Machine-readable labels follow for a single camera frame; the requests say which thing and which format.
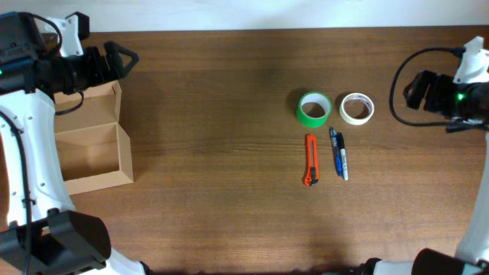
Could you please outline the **beige masking tape roll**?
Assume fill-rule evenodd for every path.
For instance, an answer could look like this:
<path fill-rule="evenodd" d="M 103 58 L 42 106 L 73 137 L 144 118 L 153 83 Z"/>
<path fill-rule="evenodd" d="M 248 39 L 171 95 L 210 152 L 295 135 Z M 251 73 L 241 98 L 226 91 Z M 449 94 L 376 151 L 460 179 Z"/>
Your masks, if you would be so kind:
<path fill-rule="evenodd" d="M 375 112 L 373 101 L 365 94 L 354 92 L 344 96 L 339 106 L 339 114 L 350 125 L 364 125 Z"/>

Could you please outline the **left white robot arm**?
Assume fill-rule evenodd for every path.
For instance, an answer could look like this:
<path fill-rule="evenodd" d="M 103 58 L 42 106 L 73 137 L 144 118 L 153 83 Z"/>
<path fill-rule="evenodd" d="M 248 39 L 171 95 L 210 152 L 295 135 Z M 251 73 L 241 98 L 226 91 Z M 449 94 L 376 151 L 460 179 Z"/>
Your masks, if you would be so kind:
<path fill-rule="evenodd" d="M 63 181 L 55 144 L 54 96 L 125 78 L 138 55 L 109 41 L 82 47 L 89 17 L 74 12 L 48 18 L 57 36 L 50 46 L 41 16 L 1 16 L 1 142 L 9 186 L 8 229 L 1 258 L 24 274 L 148 274 L 149 267 L 113 249 L 100 218 L 76 211 Z"/>

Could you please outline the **orange utility knife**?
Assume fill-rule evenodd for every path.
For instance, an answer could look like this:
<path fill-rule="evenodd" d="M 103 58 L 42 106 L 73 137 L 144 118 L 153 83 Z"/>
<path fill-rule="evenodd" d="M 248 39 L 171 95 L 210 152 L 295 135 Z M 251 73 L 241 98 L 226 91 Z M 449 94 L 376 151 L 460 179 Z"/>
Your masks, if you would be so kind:
<path fill-rule="evenodd" d="M 314 186 L 319 181 L 319 161 L 317 155 L 317 139 L 314 134 L 306 135 L 306 175 L 304 176 L 304 184 L 306 186 Z"/>

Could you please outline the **green tape roll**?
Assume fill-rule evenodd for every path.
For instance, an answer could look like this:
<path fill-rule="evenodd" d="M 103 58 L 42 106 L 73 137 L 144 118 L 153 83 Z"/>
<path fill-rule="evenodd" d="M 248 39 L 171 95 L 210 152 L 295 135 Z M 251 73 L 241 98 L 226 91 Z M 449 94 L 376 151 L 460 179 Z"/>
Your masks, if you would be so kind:
<path fill-rule="evenodd" d="M 309 128 L 325 124 L 332 111 L 330 98 L 321 92 L 308 92 L 299 101 L 296 116 L 298 121 Z"/>

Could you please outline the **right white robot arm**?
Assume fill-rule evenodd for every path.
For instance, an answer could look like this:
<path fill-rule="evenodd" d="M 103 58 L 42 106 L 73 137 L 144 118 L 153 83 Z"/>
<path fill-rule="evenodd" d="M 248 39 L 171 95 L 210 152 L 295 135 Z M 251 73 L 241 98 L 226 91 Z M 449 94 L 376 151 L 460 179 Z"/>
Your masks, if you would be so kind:
<path fill-rule="evenodd" d="M 486 274 L 488 272 L 488 49 L 477 36 L 446 52 L 458 58 L 453 75 L 424 70 L 406 86 L 406 106 L 443 117 L 439 122 L 450 134 L 477 131 L 482 137 L 475 153 L 483 170 L 465 233 L 448 255 L 423 248 L 412 260 L 371 258 L 356 274 Z"/>

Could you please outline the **cardboard box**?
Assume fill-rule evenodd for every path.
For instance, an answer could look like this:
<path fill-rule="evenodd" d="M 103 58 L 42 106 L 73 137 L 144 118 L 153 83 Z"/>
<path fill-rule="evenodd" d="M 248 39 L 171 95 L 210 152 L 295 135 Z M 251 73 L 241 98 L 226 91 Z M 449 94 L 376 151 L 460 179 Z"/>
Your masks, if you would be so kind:
<path fill-rule="evenodd" d="M 119 124 L 117 81 L 84 92 L 81 107 L 54 119 L 60 166 L 70 195 L 134 182 L 131 140 Z"/>

